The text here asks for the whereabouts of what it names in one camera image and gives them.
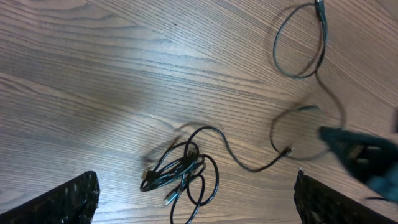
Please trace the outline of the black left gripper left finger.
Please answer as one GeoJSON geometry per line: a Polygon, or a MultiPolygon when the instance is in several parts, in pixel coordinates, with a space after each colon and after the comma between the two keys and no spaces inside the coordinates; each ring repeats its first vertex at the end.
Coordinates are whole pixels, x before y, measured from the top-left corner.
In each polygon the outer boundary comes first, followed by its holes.
{"type": "Polygon", "coordinates": [[[1,214],[6,224],[90,224],[100,197],[96,172],[87,171],[1,214]]]}

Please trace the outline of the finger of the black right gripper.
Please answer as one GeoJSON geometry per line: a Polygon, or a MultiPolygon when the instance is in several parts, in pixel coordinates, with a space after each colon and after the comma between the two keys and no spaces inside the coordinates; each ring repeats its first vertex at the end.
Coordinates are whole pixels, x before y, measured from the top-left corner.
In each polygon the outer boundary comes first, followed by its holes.
{"type": "Polygon", "coordinates": [[[322,126],[319,138],[326,143],[355,179],[397,202],[397,145],[385,138],[322,126]]]}

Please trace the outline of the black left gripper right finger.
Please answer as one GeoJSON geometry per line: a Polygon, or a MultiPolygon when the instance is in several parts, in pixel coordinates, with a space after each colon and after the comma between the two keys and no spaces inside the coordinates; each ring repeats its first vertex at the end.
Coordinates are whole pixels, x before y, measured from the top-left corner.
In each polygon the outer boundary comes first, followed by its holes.
{"type": "Polygon", "coordinates": [[[294,202],[303,224],[397,224],[299,170],[294,202]]]}

